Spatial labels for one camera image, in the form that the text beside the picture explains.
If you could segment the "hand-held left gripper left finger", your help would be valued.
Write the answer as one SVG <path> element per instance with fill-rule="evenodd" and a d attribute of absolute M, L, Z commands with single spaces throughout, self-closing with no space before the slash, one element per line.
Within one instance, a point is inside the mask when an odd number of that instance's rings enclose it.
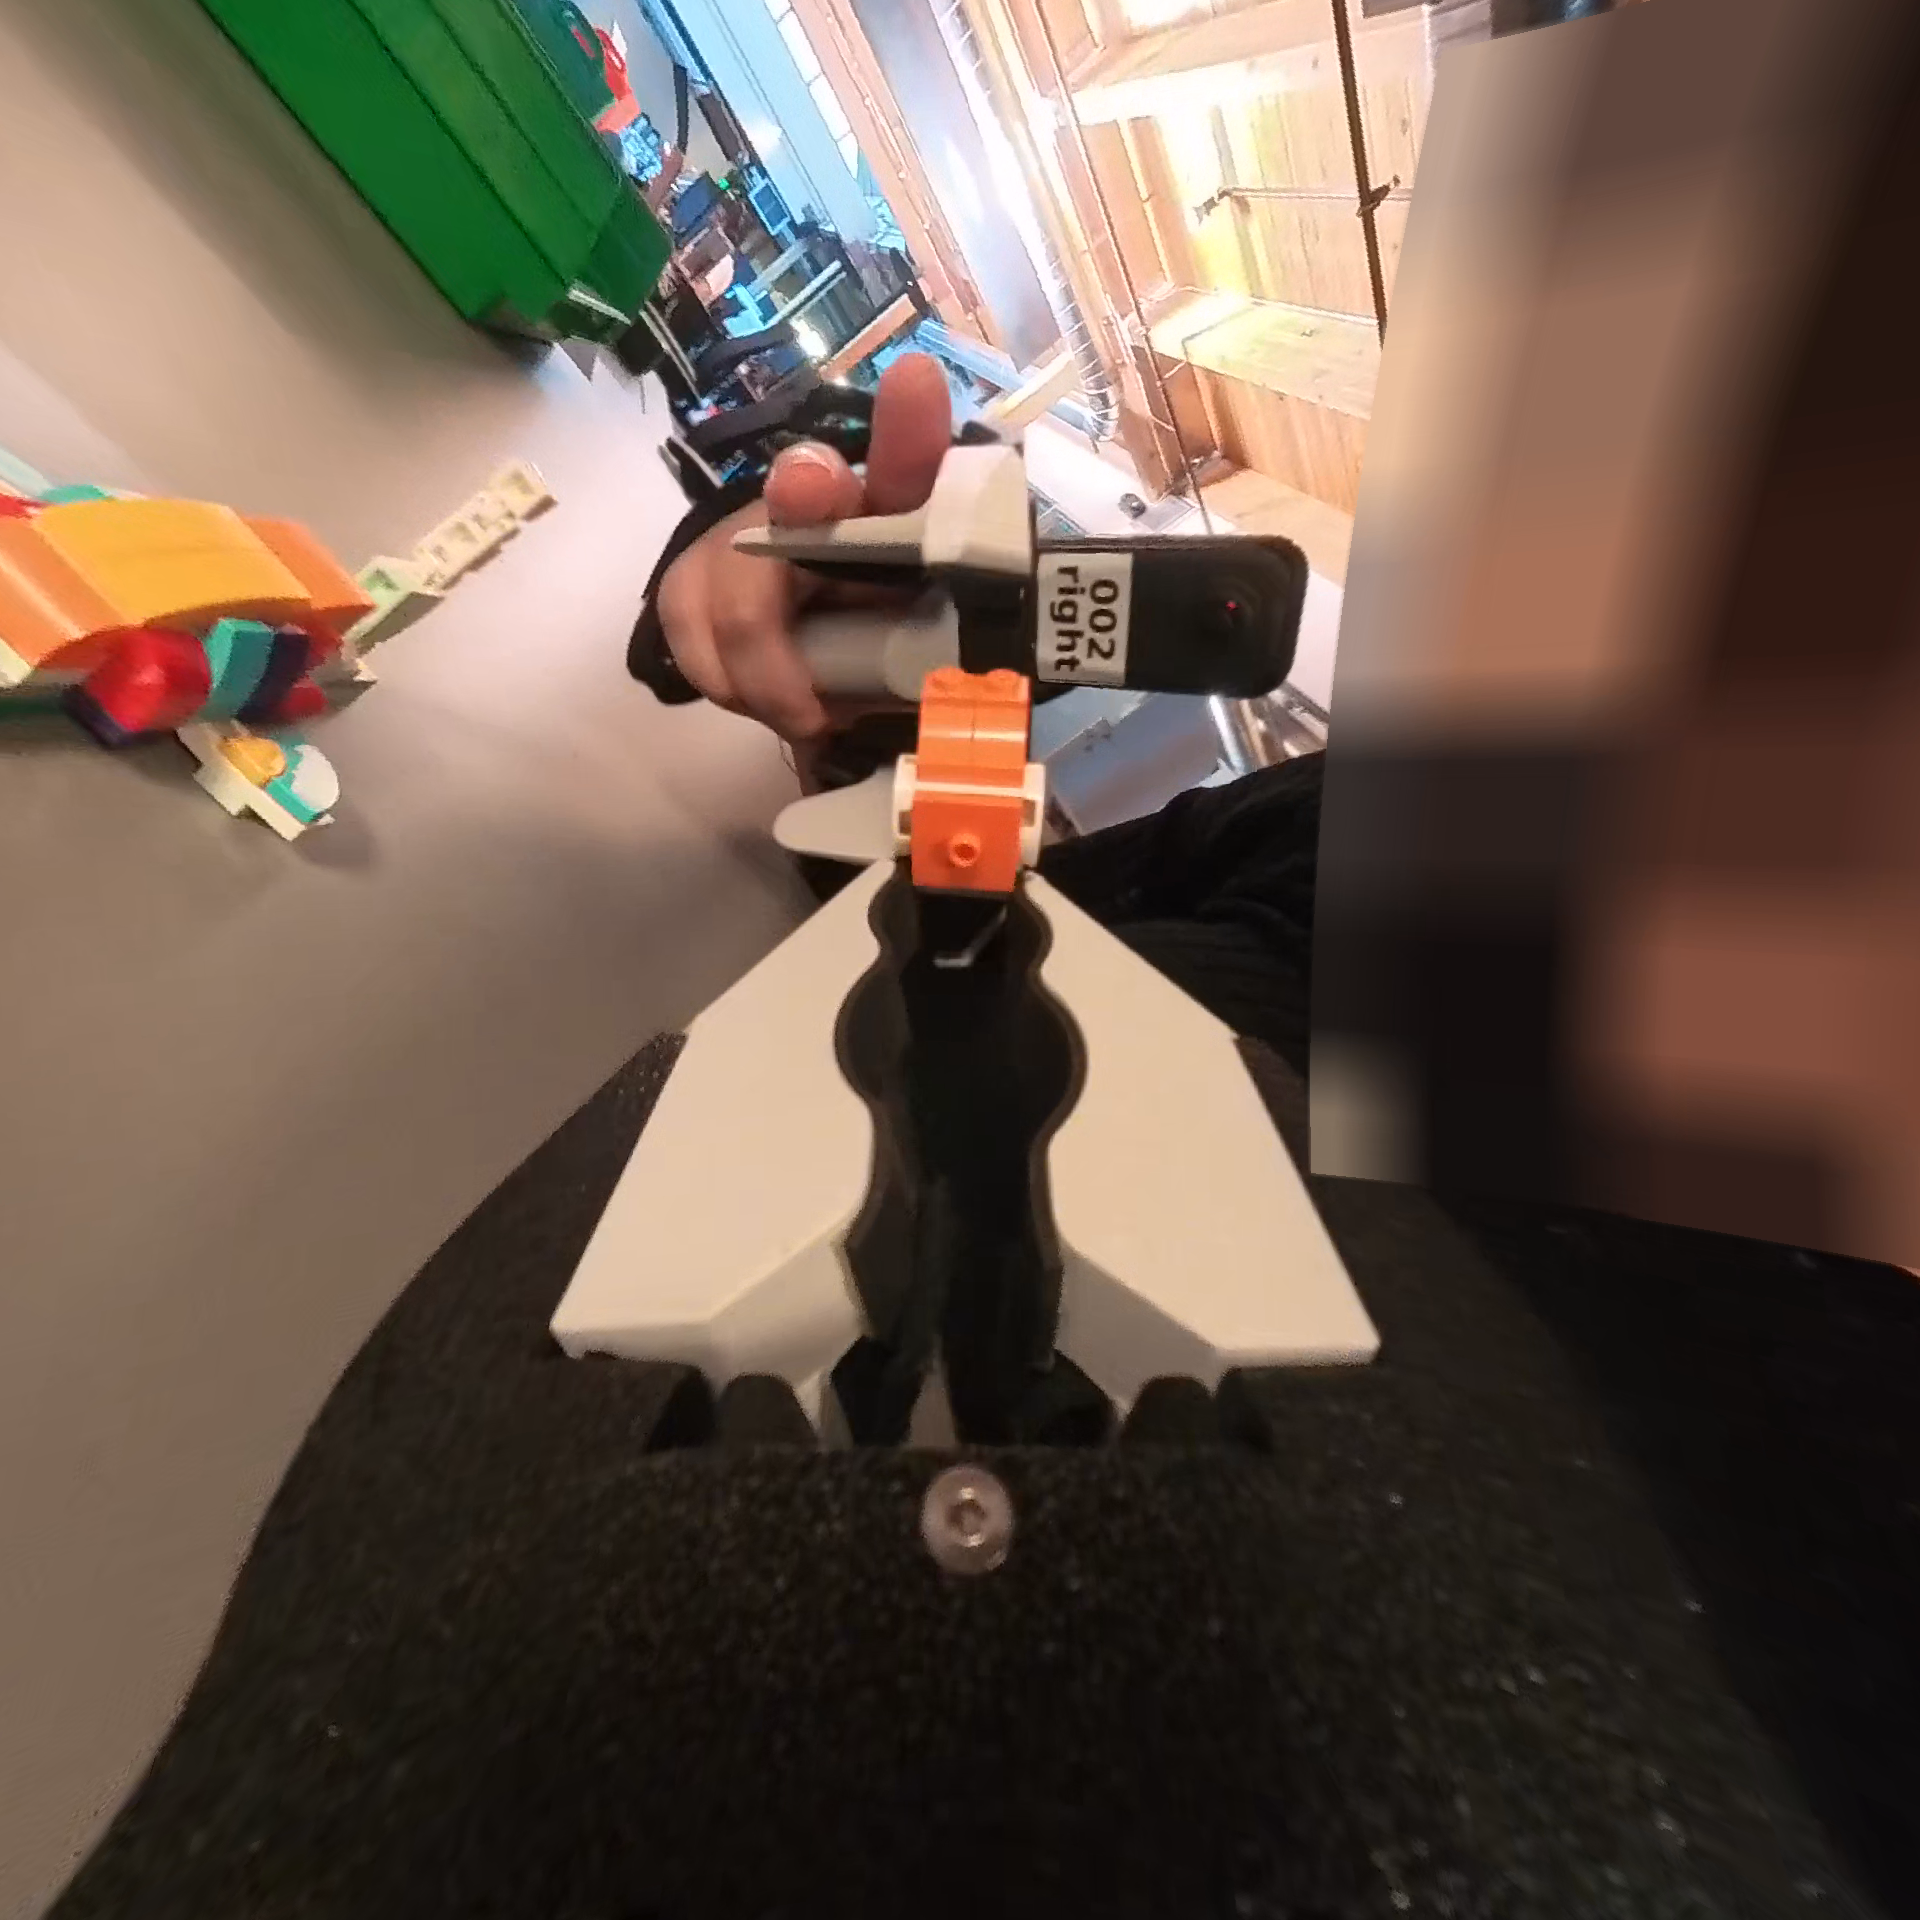
<path fill-rule="evenodd" d="M 833 1429 L 833 1367 L 867 1329 L 846 1246 L 874 1176 L 835 1029 L 893 876 L 867 869 L 692 1020 L 553 1309 L 564 1356 L 779 1377 Z"/>

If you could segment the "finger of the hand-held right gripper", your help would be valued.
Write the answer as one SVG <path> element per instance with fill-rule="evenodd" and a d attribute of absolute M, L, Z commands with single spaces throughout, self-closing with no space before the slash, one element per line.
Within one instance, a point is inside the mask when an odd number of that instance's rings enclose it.
<path fill-rule="evenodd" d="M 812 572 L 860 578 L 947 573 L 1024 580 L 1038 538 L 1019 445 L 954 445 L 928 500 L 898 514 L 840 518 L 825 526 L 760 526 L 733 536 L 733 551 Z"/>
<path fill-rule="evenodd" d="M 776 817 L 778 845 L 794 857 L 812 857 L 868 869 L 898 857 L 897 783 L 862 778 L 809 792 L 789 801 Z"/>

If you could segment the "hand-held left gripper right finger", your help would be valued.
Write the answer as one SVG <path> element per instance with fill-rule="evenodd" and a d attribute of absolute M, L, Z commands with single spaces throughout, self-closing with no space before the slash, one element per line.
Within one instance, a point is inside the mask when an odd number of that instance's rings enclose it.
<path fill-rule="evenodd" d="M 1042 877 L 1041 985 L 1084 1045 L 1046 1141 L 1053 1343 L 1130 1409 L 1161 1377 L 1370 1365 L 1380 1337 L 1235 1033 Z"/>

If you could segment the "orange lego brick assembly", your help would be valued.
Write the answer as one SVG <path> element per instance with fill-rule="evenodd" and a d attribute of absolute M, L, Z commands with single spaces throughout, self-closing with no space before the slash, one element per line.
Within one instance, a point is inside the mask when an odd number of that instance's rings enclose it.
<path fill-rule="evenodd" d="M 1004 905 L 1041 862 L 1046 770 L 1028 754 L 1032 693 L 1011 668 L 928 671 L 891 800 L 897 862 L 921 893 Z"/>

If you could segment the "green plastic bin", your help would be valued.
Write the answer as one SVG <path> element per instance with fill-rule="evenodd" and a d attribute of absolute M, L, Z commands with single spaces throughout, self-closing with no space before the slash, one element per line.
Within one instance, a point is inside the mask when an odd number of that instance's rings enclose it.
<path fill-rule="evenodd" d="M 649 303 L 669 239 L 514 5 L 204 10 L 467 321 L 612 344 Z"/>

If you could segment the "colourful lego model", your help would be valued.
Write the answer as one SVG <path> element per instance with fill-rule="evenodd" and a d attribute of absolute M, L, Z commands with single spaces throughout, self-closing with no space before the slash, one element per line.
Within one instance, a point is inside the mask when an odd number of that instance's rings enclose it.
<path fill-rule="evenodd" d="M 4 457 L 2 711 L 107 749 L 170 735 L 202 792 L 294 844 L 342 785 L 309 725 L 377 684 L 372 650 L 557 506 L 506 463 L 409 551 L 342 564 L 294 518 L 54 486 Z"/>

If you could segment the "person's right hand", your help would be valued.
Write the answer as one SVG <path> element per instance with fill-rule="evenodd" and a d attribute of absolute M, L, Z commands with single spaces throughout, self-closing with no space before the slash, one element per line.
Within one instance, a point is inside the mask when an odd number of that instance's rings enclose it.
<path fill-rule="evenodd" d="M 812 528 L 914 511 L 928 503 L 952 444 L 944 366 L 910 351 L 881 374 L 864 466 L 818 441 L 785 447 L 755 503 L 702 533 L 649 593 L 664 648 L 683 680 L 796 748 L 844 725 L 852 711 L 825 703 L 797 645 L 801 615 L 830 583 L 740 552 L 736 536 L 764 522 Z"/>

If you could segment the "small green crate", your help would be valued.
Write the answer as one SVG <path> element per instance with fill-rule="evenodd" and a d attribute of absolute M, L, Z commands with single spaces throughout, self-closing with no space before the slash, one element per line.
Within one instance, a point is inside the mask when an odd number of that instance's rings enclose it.
<path fill-rule="evenodd" d="M 625 133 L 640 117 L 627 57 L 610 31 L 597 26 L 580 7 L 562 2 L 561 23 L 579 49 L 580 78 L 571 89 L 580 109 L 597 133 Z"/>

